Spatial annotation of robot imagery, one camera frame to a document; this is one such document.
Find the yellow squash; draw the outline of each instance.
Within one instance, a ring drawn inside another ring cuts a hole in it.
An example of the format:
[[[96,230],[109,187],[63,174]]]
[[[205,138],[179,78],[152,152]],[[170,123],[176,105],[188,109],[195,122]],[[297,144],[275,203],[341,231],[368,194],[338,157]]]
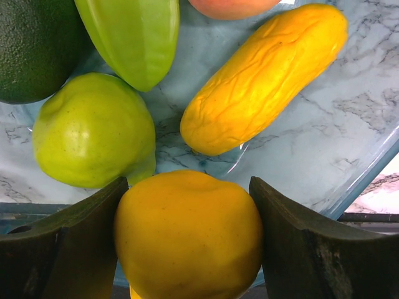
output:
[[[217,155],[250,140],[337,57],[347,20],[306,4],[262,25],[196,94],[180,132],[193,150]]]

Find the glass tray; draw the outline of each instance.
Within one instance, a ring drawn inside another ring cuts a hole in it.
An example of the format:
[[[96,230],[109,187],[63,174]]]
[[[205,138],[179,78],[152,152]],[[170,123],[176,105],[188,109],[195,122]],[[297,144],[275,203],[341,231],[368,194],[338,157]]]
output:
[[[307,2],[283,0],[241,21],[215,21],[181,1],[181,29],[169,74],[143,93],[156,123],[157,172],[198,169],[245,189],[259,176],[293,200],[337,219],[399,151],[399,6],[394,0],[327,1],[350,21],[334,64],[251,141],[217,157],[193,155],[179,134],[195,93],[271,15]],[[95,52],[74,75],[112,73]],[[0,104],[2,232],[73,204],[94,190],[59,183],[37,167],[32,124],[44,101]],[[262,283],[260,272],[254,285]],[[126,284],[117,271],[115,283]]]

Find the avocado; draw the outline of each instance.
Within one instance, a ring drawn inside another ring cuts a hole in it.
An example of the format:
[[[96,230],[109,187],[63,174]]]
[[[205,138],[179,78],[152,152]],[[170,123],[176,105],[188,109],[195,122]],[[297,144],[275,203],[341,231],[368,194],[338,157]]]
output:
[[[88,53],[89,40],[74,0],[2,0],[0,102],[51,96]]]

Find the green pepper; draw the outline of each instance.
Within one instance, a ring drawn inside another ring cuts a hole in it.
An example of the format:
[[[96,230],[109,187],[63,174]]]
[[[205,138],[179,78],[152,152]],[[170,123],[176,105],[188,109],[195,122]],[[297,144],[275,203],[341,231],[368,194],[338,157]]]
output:
[[[75,0],[104,61],[126,83],[147,92],[168,73],[180,23],[178,0]]]

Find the yellow fruit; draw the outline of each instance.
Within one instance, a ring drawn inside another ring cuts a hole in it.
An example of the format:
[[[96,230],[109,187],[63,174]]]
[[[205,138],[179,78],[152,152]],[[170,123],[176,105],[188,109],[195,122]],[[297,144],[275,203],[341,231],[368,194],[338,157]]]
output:
[[[134,291],[132,287],[130,289],[130,299],[142,299],[140,296],[137,295],[137,293]]]
[[[262,25],[196,94],[180,132],[193,150],[217,155],[250,140],[337,57],[347,20],[306,4]]]
[[[115,215],[115,248],[144,299],[233,299],[261,266],[262,222],[234,183],[178,170],[125,193]]]

